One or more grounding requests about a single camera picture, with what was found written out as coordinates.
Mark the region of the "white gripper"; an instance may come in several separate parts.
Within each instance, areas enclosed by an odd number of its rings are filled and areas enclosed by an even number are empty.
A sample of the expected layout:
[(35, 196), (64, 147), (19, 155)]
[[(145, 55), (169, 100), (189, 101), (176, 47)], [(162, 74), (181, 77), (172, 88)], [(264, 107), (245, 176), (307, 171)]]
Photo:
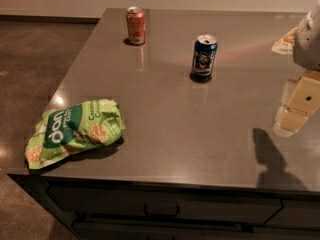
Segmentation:
[(309, 70), (289, 79), (281, 97), (273, 131), (281, 137), (297, 133), (320, 108), (320, 0), (295, 27), (276, 41), (271, 50), (293, 53), (294, 63)]

